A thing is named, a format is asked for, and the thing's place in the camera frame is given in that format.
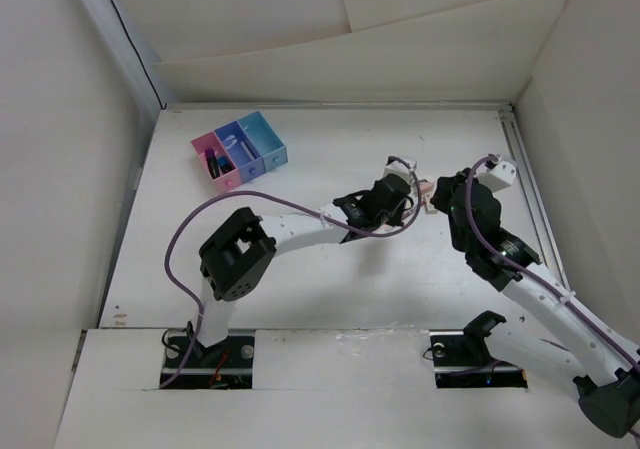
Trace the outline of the white marker pink cap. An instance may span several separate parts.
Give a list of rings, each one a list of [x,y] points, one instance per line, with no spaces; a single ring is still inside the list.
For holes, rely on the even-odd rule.
[[[250,160],[255,161],[260,158],[260,155],[254,150],[254,148],[249,144],[248,141],[242,140],[240,144],[244,153]]]

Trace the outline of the blue cap black highlighter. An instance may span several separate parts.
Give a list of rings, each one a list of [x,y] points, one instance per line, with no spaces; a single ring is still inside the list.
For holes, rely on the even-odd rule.
[[[226,156],[220,156],[217,158],[217,165],[221,174],[227,174],[234,170],[233,164]]]

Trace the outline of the purple cap black highlighter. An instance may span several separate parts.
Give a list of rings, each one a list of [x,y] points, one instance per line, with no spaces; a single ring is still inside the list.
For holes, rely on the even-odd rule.
[[[211,178],[217,179],[220,176],[220,171],[217,165],[217,157],[215,151],[212,148],[208,148],[205,150],[205,160]]]

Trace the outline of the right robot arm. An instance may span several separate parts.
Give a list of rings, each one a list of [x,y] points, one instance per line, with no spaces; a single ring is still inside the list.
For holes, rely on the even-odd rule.
[[[496,190],[515,179],[512,167],[475,167],[441,177],[431,203],[448,217],[452,246],[495,290],[519,304],[571,354],[567,375],[587,419],[604,433],[639,434],[639,347],[611,330],[501,226]]]

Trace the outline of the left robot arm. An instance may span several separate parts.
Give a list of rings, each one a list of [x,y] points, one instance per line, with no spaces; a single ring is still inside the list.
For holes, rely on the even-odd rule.
[[[317,217],[304,212],[258,216],[243,207],[199,249],[202,321],[188,343],[200,366],[216,363],[224,352],[237,300],[258,286],[274,258],[307,247],[345,244],[369,237],[384,225],[401,227],[412,188],[404,177],[387,174],[369,190],[337,198]]]

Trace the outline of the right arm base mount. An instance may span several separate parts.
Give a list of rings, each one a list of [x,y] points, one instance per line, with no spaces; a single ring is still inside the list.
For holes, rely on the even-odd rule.
[[[433,365],[438,389],[527,389],[525,372],[494,358],[486,345],[491,331],[506,319],[485,311],[462,329],[429,331],[422,358]]]

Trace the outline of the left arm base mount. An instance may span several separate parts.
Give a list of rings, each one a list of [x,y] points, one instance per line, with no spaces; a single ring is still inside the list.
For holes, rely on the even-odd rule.
[[[166,390],[249,390],[253,386],[255,335],[231,330],[228,337],[205,348],[196,343],[178,375],[176,371],[190,344],[191,324],[167,329],[161,336],[164,357],[159,388]]]

